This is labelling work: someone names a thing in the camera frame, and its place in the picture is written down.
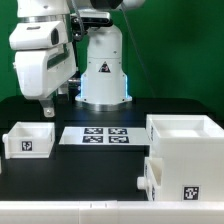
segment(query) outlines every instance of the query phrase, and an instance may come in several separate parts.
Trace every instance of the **green wall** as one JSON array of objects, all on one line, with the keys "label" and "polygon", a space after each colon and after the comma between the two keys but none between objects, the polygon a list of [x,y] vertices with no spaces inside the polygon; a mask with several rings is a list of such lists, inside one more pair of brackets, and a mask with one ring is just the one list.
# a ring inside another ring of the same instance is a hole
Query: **green wall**
[{"label": "green wall", "polygon": [[[2,100],[20,91],[8,44],[17,23],[17,3],[0,4]],[[224,0],[146,0],[143,8],[127,12],[141,63],[122,13],[112,15],[124,36],[123,69],[130,95],[196,99],[224,119]],[[87,43],[85,39],[78,45],[82,72]]]}]

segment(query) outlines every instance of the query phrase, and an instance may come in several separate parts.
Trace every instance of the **small white box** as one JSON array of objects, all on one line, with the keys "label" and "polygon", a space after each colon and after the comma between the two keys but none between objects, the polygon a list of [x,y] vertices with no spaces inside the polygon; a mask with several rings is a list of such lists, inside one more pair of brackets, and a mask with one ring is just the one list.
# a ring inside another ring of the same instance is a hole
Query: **small white box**
[{"label": "small white box", "polygon": [[54,123],[17,122],[2,140],[5,158],[48,158],[54,141]]},{"label": "small white box", "polygon": [[207,116],[148,115],[150,200],[223,201],[224,130]]}]

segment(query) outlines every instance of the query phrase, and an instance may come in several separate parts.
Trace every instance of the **white container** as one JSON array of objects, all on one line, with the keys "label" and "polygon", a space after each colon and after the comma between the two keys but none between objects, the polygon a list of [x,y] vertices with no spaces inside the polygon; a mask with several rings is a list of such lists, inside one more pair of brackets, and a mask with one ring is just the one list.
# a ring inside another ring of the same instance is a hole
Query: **white container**
[{"label": "white container", "polygon": [[223,201],[224,130],[207,116],[148,115],[150,200]]},{"label": "white container", "polygon": [[54,123],[17,122],[2,140],[5,158],[48,158],[54,141]]}]

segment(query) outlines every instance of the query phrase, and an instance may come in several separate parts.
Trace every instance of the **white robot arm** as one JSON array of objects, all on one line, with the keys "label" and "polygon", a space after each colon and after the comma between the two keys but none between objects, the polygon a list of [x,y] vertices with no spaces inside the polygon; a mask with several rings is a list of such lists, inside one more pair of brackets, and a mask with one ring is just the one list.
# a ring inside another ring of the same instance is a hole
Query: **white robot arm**
[{"label": "white robot arm", "polygon": [[91,16],[99,13],[96,10],[116,10],[121,4],[131,9],[144,3],[144,0],[17,1],[21,22],[10,36],[11,48],[17,51],[14,66],[23,95],[40,100],[45,116],[54,116],[50,95],[76,72],[70,20],[74,4],[79,10],[87,10],[85,16]]}]

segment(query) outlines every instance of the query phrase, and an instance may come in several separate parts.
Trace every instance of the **large white box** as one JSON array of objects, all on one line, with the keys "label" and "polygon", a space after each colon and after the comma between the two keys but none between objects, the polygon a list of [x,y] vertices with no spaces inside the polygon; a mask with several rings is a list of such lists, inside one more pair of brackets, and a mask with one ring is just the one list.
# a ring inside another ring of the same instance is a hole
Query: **large white box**
[{"label": "large white box", "polygon": [[224,130],[207,116],[148,115],[149,200],[223,201]]},{"label": "large white box", "polygon": [[54,141],[54,123],[17,122],[4,134],[5,158],[48,158]]}]

